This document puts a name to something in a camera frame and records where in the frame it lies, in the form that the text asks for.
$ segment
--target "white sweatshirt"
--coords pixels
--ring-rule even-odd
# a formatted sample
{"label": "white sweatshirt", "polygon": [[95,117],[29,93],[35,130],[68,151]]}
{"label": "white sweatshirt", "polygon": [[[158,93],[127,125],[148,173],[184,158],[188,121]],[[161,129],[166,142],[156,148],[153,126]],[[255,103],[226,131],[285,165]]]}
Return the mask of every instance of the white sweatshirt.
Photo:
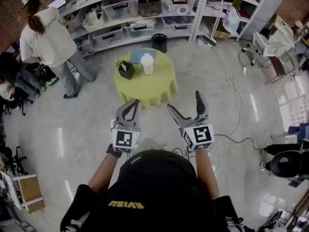
{"label": "white sweatshirt", "polygon": [[33,31],[27,24],[20,36],[22,61],[31,56],[40,57],[49,67],[57,67],[67,61],[77,50],[75,42],[65,26],[57,8],[37,12],[45,27],[45,33]]}

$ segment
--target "gray pants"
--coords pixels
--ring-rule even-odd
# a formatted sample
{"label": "gray pants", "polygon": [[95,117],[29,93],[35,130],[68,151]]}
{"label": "gray pants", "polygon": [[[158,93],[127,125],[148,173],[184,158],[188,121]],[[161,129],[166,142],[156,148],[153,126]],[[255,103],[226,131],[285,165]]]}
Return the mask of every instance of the gray pants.
{"label": "gray pants", "polygon": [[18,72],[14,86],[21,88],[28,95],[36,97],[40,93],[41,88],[44,86],[44,82],[26,71],[24,68]]}
{"label": "gray pants", "polygon": [[[87,81],[93,82],[96,79],[96,76],[88,67],[87,62],[84,60],[79,50],[76,50],[72,57],[68,59],[68,62],[70,62],[76,68],[78,73],[86,78]],[[59,77],[60,82],[67,91],[67,96],[74,95],[78,92],[79,86],[66,62],[58,67],[52,67],[50,69],[57,77]]]}

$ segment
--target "transparent storage box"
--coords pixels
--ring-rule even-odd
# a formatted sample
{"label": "transparent storage box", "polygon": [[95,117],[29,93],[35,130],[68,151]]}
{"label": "transparent storage box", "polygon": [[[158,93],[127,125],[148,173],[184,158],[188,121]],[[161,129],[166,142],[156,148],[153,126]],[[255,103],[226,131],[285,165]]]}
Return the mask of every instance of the transparent storage box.
{"label": "transparent storage box", "polygon": [[112,0],[104,0],[101,9],[104,10],[106,16],[110,20],[118,20],[121,18],[137,17],[139,0],[125,0],[112,3]]}
{"label": "transparent storage box", "polygon": [[161,14],[161,0],[139,0],[139,14],[142,17]]}
{"label": "transparent storage box", "polygon": [[87,7],[80,9],[72,14],[69,14],[63,18],[62,25],[64,25],[70,33],[78,29],[84,21]]}
{"label": "transparent storage box", "polygon": [[191,32],[193,16],[167,16],[161,18],[166,29],[176,32]]}
{"label": "transparent storage box", "polygon": [[116,42],[123,40],[124,38],[123,26],[121,24],[101,29],[99,31],[95,31],[92,35],[92,38],[96,41],[96,43],[100,47],[104,47],[109,44],[114,44]]}
{"label": "transparent storage box", "polygon": [[129,38],[138,38],[144,36],[152,36],[154,34],[155,29],[155,19],[154,22],[148,23],[151,19],[146,20],[146,23],[132,23],[127,22],[124,23],[124,29],[126,30],[127,35]]}
{"label": "transparent storage box", "polygon": [[162,13],[165,15],[189,15],[196,0],[161,0]]}

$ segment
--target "white cup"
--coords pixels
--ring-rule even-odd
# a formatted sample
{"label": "white cup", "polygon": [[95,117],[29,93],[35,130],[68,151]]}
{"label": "white cup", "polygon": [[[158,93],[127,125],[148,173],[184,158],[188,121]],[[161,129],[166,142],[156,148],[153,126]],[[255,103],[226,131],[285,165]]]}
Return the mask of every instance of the white cup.
{"label": "white cup", "polygon": [[149,53],[145,53],[143,57],[141,57],[140,63],[146,75],[151,75],[154,72],[154,61],[154,58]]}

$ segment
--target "blue book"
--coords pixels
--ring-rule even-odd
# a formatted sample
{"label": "blue book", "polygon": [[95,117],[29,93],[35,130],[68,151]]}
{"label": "blue book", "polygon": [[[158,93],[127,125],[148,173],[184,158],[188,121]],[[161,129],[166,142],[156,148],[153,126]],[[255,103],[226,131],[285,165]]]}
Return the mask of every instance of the blue book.
{"label": "blue book", "polygon": [[143,57],[144,54],[146,54],[146,53],[149,53],[155,60],[155,56],[156,56],[155,50],[135,49],[131,53],[130,63],[140,64],[141,57]]}

